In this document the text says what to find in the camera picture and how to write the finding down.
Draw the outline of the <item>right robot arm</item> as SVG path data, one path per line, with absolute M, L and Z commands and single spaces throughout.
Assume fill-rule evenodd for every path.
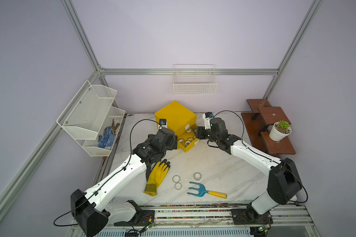
M 281 160 L 245 143 L 241 137 L 229 134 L 225 122 L 211 112 L 203 114 L 204 126 L 195 129 L 195 136 L 216 144 L 216 148 L 248 162 L 266 177 L 266 191 L 247 207 L 249 213 L 262 216 L 278 205 L 285 205 L 303 189 L 296 165 L 289 158 Z

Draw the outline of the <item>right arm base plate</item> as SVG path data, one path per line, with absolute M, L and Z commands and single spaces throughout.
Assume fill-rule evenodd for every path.
M 270 225 L 273 223 L 269 212 L 260 215 L 252 209 L 232 209 L 231 216 L 234 225 Z

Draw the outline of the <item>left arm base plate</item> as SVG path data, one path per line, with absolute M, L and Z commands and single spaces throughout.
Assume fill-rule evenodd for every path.
M 136 211 L 135 215 L 129 221 L 114 223 L 114 226 L 146 226 L 151 220 L 154 220 L 154 210 Z

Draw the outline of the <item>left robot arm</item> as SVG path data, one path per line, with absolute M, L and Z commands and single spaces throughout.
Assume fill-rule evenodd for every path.
M 98 234 L 110 219 L 121 217 L 107 206 L 116 194 L 133 178 L 145 172 L 145 192 L 155 196 L 166 177 L 170 163 L 164 158 L 167 151 L 175 150 L 178 137 L 168 128 L 161 128 L 156 134 L 138 144 L 124 165 L 119 166 L 96 185 L 82 191 L 77 189 L 70 196 L 72 216 L 88 237 Z

